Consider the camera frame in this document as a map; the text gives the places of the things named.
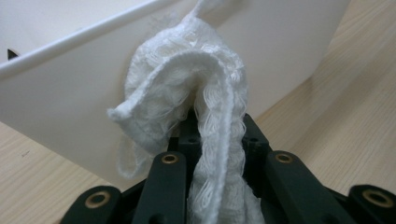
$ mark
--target wooden table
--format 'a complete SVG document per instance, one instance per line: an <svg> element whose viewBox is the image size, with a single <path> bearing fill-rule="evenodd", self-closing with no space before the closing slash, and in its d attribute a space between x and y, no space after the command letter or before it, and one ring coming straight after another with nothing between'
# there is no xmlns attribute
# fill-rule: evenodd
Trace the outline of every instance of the wooden table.
<svg viewBox="0 0 396 224"><path fill-rule="evenodd" d="M327 187L396 193L396 2L352 0L315 74L257 122L273 149L298 155ZM106 184L0 124L0 223L56 223Z"/></svg>

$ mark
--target tabletop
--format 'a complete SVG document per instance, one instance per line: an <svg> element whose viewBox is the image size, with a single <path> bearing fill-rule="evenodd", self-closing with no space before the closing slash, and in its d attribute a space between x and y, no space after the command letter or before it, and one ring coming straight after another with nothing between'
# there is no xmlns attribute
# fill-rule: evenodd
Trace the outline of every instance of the tabletop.
<svg viewBox="0 0 396 224"><path fill-rule="evenodd" d="M352 0L313 76L256 122L323 185L396 193L395 55L396 2ZM0 223L57 223L83 191L110 184L2 123L0 155Z"/></svg>

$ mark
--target knitted fabric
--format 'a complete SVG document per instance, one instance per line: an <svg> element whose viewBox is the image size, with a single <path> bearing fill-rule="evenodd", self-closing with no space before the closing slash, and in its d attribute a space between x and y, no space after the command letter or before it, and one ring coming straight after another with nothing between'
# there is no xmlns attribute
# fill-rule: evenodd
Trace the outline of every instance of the knitted fabric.
<svg viewBox="0 0 396 224"><path fill-rule="evenodd" d="M242 177L248 100L244 65L198 18L213 2L199 1L179 25L136 50L125 101L107 111L129 137L120 146L119 169L129 178L145 173L193 106L202 157L191 183L189 223L263 223L260 202Z"/></svg>

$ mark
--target frayed fabric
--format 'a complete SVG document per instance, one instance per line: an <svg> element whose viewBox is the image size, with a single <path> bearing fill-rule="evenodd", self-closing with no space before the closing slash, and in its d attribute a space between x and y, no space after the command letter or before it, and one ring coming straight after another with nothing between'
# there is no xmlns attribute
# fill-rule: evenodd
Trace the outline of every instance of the frayed fabric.
<svg viewBox="0 0 396 224"><path fill-rule="evenodd" d="M197 18L204 5L200 1L179 25L136 50L125 101L107 111L127 136L120 145L119 170L128 178L145 174L194 107L202 157L191 183L189 223L263 223L259 199L242 178L245 68L216 31Z"/></svg>

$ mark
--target white container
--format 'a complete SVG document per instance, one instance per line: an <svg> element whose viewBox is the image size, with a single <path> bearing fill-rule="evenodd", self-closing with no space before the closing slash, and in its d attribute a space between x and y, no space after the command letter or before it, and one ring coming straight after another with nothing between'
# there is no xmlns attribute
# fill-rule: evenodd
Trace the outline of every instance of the white container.
<svg viewBox="0 0 396 224"><path fill-rule="evenodd" d="M134 50L153 21L195 1L145 1L0 65L0 120L120 188L120 129L106 110L122 101ZM248 112L262 112L314 72L348 0L245 0L205 18L247 66Z"/></svg>

